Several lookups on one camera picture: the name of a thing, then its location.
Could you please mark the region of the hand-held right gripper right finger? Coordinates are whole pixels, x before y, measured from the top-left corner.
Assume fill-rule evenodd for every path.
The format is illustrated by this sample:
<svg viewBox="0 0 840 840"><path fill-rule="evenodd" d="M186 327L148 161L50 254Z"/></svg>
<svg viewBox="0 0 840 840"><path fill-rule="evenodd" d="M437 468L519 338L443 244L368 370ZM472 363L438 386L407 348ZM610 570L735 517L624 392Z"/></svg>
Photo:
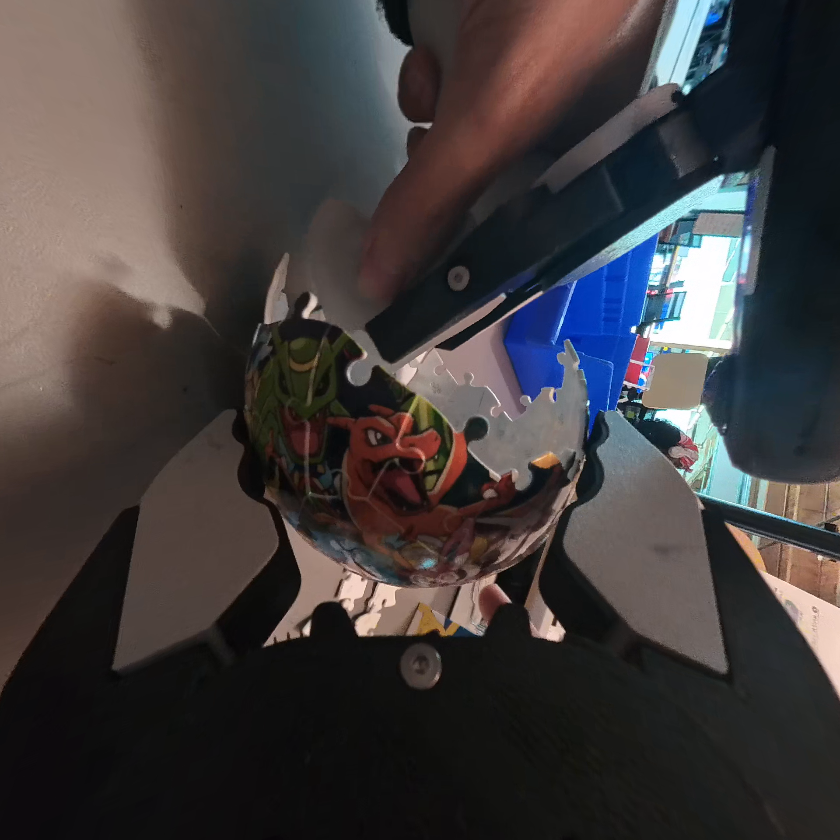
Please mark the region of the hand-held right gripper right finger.
<svg viewBox="0 0 840 840"><path fill-rule="evenodd" d="M699 501L616 411L595 420L539 592L567 634L621 658L646 647L729 670Z"/></svg>

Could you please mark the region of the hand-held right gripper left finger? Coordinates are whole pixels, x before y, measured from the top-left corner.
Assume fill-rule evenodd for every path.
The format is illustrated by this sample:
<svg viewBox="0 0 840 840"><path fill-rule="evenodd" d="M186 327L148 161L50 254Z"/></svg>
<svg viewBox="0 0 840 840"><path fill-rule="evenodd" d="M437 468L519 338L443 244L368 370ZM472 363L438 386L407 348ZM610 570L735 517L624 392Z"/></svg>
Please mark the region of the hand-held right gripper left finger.
<svg viewBox="0 0 840 840"><path fill-rule="evenodd" d="M140 501L112 666L121 673L193 645L222 664L263 647L301 573L277 509L251 477L240 412L185 445Z"/></svg>

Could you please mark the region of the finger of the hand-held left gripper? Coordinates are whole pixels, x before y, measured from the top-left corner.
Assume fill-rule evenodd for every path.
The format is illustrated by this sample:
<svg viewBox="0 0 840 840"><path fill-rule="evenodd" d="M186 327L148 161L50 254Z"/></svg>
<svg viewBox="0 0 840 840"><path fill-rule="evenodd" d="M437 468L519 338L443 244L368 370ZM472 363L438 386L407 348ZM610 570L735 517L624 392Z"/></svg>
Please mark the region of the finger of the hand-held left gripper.
<svg viewBox="0 0 840 840"><path fill-rule="evenodd" d="M444 347L458 347L623 255L715 185L692 102L677 86L653 89L500 204L365 331L383 361L409 361L451 329Z"/></svg>
<svg viewBox="0 0 840 840"><path fill-rule="evenodd" d="M558 192L510 200L384 310L384 360L416 356L499 295L550 289L718 174L718 161L685 174L674 161L602 161Z"/></svg>

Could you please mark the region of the colourful cartoon puzzle ball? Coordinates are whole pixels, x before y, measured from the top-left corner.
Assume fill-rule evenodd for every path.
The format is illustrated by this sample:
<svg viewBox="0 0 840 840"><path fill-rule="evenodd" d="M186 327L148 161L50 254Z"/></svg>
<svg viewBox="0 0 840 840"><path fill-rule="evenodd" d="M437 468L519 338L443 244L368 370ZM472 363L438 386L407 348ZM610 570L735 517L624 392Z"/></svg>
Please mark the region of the colourful cartoon puzzle ball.
<svg viewBox="0 0 840 840"><path fill-rule="evenodd" d="M574 499L590 429L574 346L561 383L511 418L436 351L392 371L362 332L288 303L280 260L245 373L244 418L266 496L315 550L387 585L463 585L549 540Z"/></svg>

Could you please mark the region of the pile of loose puzzle pieces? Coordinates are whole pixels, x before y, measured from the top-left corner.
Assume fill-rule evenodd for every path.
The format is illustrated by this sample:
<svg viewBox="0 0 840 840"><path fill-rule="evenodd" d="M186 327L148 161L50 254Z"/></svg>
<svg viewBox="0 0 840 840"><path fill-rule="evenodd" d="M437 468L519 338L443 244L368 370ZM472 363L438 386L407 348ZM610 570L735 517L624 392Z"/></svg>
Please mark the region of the pile of loose puzzle pieces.
<svg viewBox="0 0 840 840"><path fill-rule="evenodd" d="M455 602L457 592L455 586L394 587L345 571L334 599L349 614L358 636L403 636L419 605L425 604L446 615Z"/></svg>

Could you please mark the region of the person's left hand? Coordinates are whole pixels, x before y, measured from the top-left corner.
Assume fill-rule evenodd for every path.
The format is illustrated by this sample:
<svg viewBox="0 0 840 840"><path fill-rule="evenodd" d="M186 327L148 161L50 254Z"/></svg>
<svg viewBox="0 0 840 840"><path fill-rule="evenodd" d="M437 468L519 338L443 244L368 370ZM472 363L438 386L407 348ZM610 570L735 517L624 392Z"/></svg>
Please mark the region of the person's left hand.
<svg viewBox="0 0 840 840"><path fill-rule="evenodd" d="M381 2L410 45L397 102L407 162L375 209L360 289L390 301L441 255L466 212L541 141L574 147L635 99L666 2L470 1L452 66L409 36L407 2Z"/></svg>

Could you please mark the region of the blue plastic bin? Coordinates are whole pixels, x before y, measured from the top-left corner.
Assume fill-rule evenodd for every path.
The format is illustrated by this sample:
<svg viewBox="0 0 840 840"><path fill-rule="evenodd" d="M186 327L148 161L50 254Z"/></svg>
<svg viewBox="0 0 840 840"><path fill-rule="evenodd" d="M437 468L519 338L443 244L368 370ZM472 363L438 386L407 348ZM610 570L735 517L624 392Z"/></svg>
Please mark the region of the blue plastic bin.
<svg viewBox="0 0 840 840"><path fill-rule="evenodd" d="M561 343L570 340L581 354L588 343L631 334L642 318L657 244L655 234L576 282L561 325Z"/></svg>
<svg viewBox="0 0 840 840"><path fill-rule="evenodd" d="M535 400L542 389L562 385L558 355L570 341L586 380L590 414L616 408L632 335L605 320L604 297L598 279L583 279L540 296L513 316L504 344L522 394Z"/></svg>

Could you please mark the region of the black metal bar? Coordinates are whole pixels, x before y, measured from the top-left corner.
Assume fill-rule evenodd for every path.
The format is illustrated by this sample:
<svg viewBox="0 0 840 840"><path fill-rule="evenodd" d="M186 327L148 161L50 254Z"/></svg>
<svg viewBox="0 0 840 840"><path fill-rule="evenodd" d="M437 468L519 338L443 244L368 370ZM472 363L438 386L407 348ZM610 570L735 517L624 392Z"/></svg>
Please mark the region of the black metal bar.
<svg viewBox="0 0 840 840"><path fill-rule="evenodd" d="M697 494L703 508L716 513L724 522L754 536L774 540L798 549L839 561L838 532L818 528L767 511L744 507L705 494Z"/></svg>

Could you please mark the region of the wooden shelving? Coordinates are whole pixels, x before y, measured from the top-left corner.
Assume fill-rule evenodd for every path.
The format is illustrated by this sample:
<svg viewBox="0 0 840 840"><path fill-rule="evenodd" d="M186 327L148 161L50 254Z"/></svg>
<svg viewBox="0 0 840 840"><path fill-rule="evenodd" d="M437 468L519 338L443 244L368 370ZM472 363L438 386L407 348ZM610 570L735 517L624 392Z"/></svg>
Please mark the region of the wooden shelving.
<svg viewBox="0 0 840 840"><path fill-rule="evenodd" d="M839 527L839 482L793 486L753 479L751 506L828 531ZM838 603L838 562L822 555L753 536L766 571L826 602Z"/></svg>

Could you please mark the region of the white printed sheet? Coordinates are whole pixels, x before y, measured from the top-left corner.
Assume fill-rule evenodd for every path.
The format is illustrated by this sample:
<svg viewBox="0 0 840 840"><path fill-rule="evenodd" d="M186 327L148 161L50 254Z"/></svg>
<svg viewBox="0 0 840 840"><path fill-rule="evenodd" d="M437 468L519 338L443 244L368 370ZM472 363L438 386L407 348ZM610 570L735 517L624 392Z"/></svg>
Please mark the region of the white printed sheet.
<svg viewBox="0 0 840 840"><path fill-rule="evenodd" d="M771 574L761 573L827 674L838 679L839 608Z"/></svg>

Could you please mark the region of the yellow blue printed card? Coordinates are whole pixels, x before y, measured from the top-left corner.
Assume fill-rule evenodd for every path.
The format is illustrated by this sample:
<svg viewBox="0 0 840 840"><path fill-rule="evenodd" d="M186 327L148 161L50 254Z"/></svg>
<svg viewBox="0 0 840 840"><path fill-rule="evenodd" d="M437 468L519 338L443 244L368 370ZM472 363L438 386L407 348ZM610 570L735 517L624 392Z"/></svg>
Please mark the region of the yellow blue printed card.
<svg viewBox="0 0 840 840"><path fill-rule="evenodd" d="M406 636L436 634L441 637L483 637L487 625L476 610L467 605L456 606L454 616L445 615L426 603L418 603Z"/></svg>

